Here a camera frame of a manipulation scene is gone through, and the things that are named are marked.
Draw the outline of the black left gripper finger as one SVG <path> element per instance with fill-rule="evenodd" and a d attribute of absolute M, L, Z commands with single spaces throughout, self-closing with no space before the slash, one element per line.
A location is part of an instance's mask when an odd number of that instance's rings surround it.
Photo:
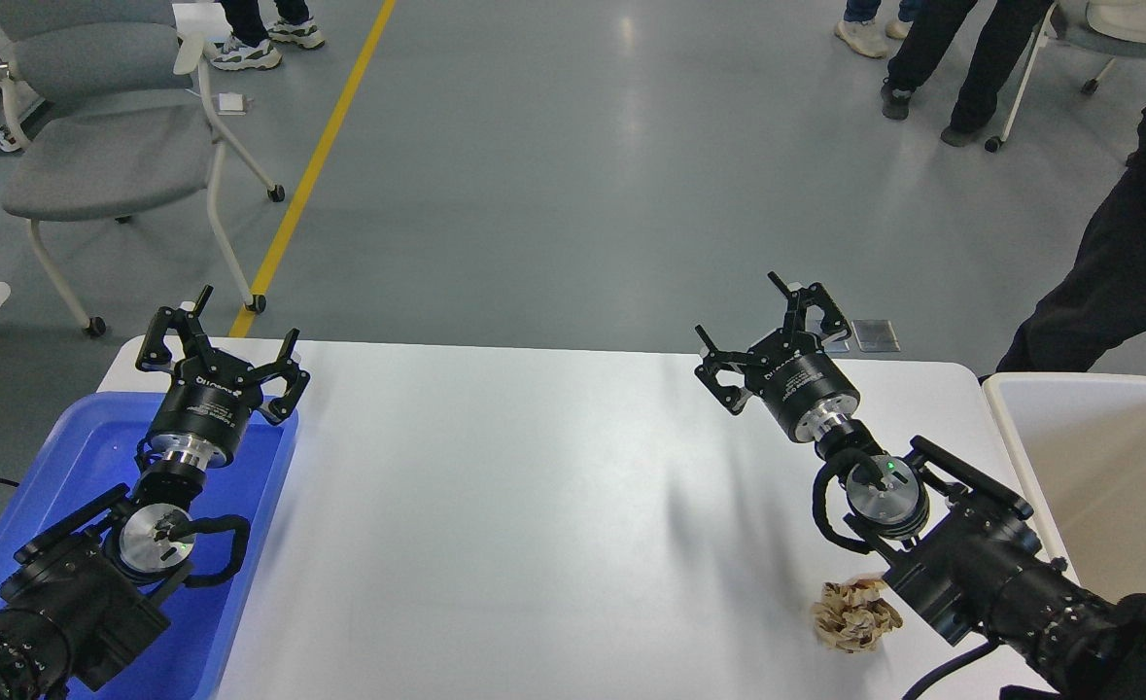
<path fill-rule="evenodd" d="M 146 335 L 143 335 L 140 351 L 138 351 L 136 364 L 134 364 L 138 370 L 176 373 L 173 353 L 165 345 L 168 332 L 174 332 L 180 337 L 183 347 L 182 362 L 190 362 L 194 357 L 205 360 L 211 356 L 214 349 L 199 318 L 204 306 L 207 305 L 209 298 L 213 294 L 213 285 L 204 285 L 199 296 L 195 298 L 191 309 L 186 309 L 183 306 L 160 306 L 159 310 L 156 310 Z"/>
<path fill-rule="evenodd" d="M 295 346 L 300 332 L 288 331 L 281 343 L 278 355 L 270 363 L 245 368 L 245 407 L 249 411 L 261 412 L 264 420 L 280 425 L 293 416 L 304 391 L 311 382 L 311 373 L 304 370 L 295 357 Z M 273 399 L 264 398 L 262 386 L 280 378 L 284 382 L 283 394 Z"/>

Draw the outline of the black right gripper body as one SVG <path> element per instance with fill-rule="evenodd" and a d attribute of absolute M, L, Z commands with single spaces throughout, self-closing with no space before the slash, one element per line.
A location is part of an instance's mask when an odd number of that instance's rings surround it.
<path fill-rule="evenodd" d="M 762 399 L 785 434 L 796 443 L 827 434 L 848 420 L 859 393 L 811 332 L 775 331 L 749 346 L 762 367 L 747 372 L 747 388 Z"/>

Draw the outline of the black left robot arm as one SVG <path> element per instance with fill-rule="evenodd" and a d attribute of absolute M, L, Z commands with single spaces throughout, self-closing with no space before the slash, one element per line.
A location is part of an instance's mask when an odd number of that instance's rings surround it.
<path fill-rule="evenodd" d="M 116 483 L 16 552 L 0 585 L 0 699 L 65 699 L 79 679 L 100 689 L 171 626 L 162 604 L 186 585 L 230 581 L 248 561 L 252 524 L 238 514 L 195 518 L 209 470 L 234 461 L 248 420 L 295 416 L 311 375 L 288 331 L 270 363 L 218 349 L 202 328 L 212 289 L 190 307 L 162 306 L 138 370 L 171 376 L 138 441 L 138 482 Z"/>

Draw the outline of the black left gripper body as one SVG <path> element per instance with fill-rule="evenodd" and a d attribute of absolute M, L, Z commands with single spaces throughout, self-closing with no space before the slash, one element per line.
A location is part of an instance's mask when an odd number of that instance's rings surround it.
<path fill-rule="evenodd" d="M 259 384 L 238 382 L 252 368 L 226 351 L 187 356 L 166 368 L 171 387 L 149 427 L 149 446 L 195 453 L 194 464 L 201 469 L 229 465 L 250 412 L 261 403 Z"/>

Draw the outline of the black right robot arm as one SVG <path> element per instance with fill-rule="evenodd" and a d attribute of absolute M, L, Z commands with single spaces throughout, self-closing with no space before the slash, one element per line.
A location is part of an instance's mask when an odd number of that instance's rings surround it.
<path fill-rule="evenodd" d="M 809 443 L 822 467 L 813 519 L 830 543 L 876 552 L 884 582 L 951 646 L 986 642 L 915 683 L 918 699 L 963 666 L 1008 646 L 1049 690 L 1007 685 L 1003 699 L 1146 699 L 1146 593 L 1105 601 L 1043 561 L 1031 504 L 924 436 L 895 456 L 855 418 L 859 394 L 824 351 L 851 328 L 821 284 L 774 285 L 780 328 L 743 353 L 700 331 L 694 373 L 729 412 L 762 399 L 790 441 Z"/>

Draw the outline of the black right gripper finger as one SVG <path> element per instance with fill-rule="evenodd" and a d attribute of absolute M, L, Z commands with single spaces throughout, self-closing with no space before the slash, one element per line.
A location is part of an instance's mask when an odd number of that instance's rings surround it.
<path fill-rule="evenodd" d="M 768 356 L 753 351 L 737 353 L 737 351 L 719 349 L 711 333 L 701 324 L 694 325 L 694 333 L 702 341 L 702 360 L 694 367 L 694 376 L 706 390 L 711 390 L 711 394 L 728 412 L 733 416 L 741 415 L 749 399 L 760 395 L 767 375 L 776 368 L 776 364 Z M 719 373 L 722 372 L 740 375 L 741 385 L 723 384 L 719 380 Z"/>
<path fill-rule="evenodd" d="M 848 322 L 843 310 L 840 310 L 833 297 L 818 282 L 790 288 L 787 283 L 782 282 L 776 272 L 768 272 L 767 276 L 786 298 L 784 323 L 779 328 L 782 347 L 795 351 L 795 353 L 824 353 L 821 345 L 821 331 L 822 329 L 830 331 L 840 322 Z M 813 308 L 821 310 L 817 331 L 808 329 L 808 314 Z"/>

